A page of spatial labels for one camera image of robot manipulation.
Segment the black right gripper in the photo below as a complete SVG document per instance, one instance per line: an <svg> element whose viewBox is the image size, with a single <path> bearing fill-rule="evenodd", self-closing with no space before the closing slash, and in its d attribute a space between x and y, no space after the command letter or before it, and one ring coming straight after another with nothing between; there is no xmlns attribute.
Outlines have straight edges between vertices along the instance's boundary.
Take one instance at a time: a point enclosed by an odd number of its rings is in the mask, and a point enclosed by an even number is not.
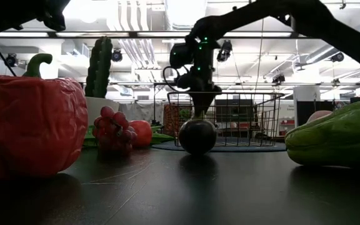
<svg viewBox="0 0 360 225"><path fill-rule="evenodd" d="M217 41L208 40L204 37L197 42L190 39L185 43L177 44L177 67L192 64L189 71L177 79L177 87L189 88L194 103L194 116L206 119L208 109L222 89L213 82L213 55L214 50L219 49Z"/></svg>

